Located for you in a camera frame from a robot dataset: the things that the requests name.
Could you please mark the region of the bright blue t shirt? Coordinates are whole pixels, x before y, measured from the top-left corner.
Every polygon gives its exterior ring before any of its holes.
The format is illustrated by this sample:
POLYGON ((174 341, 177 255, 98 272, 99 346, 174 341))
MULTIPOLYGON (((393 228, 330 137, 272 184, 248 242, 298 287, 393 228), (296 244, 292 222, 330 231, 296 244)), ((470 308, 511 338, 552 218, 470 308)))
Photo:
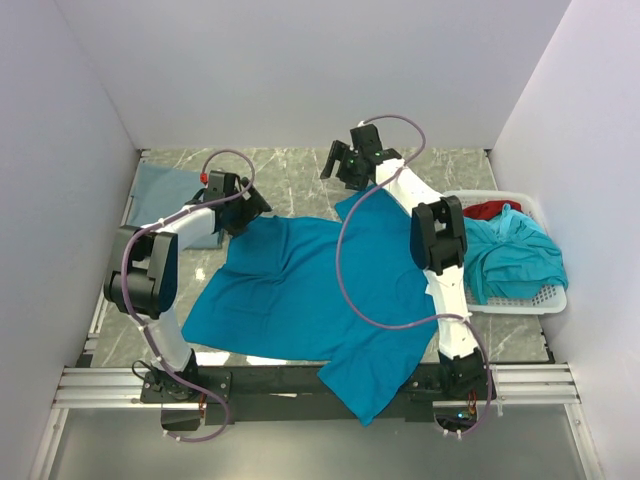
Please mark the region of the bright blue t shirt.
POLYGON ((225 264, 192 307, 182 333, 195 344, 249 356, 321 363, 319 379, 363 425, 391 402, 436 332, 427 280, 409 251, 410 220, 384 191, 339 202, 337 219, 260 217, 229 244, 225 264))

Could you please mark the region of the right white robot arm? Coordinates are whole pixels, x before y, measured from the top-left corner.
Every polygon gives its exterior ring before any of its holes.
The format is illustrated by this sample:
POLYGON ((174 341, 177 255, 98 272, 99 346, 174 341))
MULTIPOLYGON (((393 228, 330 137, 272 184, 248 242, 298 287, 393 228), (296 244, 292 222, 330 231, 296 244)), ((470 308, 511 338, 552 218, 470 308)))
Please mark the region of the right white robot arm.
POLYGON ((351 190, 362 191, 370 183, 375 184, 356 201, 339 233, 335 270, 343 298, 367 323, 385 330, 393 328, 366 317, 354 305, 341 273, 342 242, 349 222, 366 199, 384 190, 410 218, 410 254, 427 279, 426 294, 435 307, 435 314, 425 320, 436 320, 439 330, 441 375, 432 382, 432 388, 450 398, 470 399, 485 384, 486 399, 491 400, 493 377, 489 355, 471 325, 464 289, 468 243, 460 200, 428 186, 409 168, 408 159, 393 148, 385 149, 375 125, 361 122, 350 130, 350 135, 350 145, 340 140, 332 142, 321 172, 323 179, 336 175, 351 190))

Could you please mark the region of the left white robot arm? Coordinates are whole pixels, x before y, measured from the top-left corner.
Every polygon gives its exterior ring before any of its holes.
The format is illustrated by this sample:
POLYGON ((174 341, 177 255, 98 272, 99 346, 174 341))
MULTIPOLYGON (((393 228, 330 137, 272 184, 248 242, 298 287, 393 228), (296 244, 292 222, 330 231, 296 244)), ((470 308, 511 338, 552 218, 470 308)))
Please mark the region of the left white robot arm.
POLYGON ((137 324, 155 356, 155 368, 185 377, 195 367, 175 313, 180 252, 221 231, 238 236, 271 211, 249 178, 212 171, 177 212, 148 225, 118 228, 103 294, 137 324))

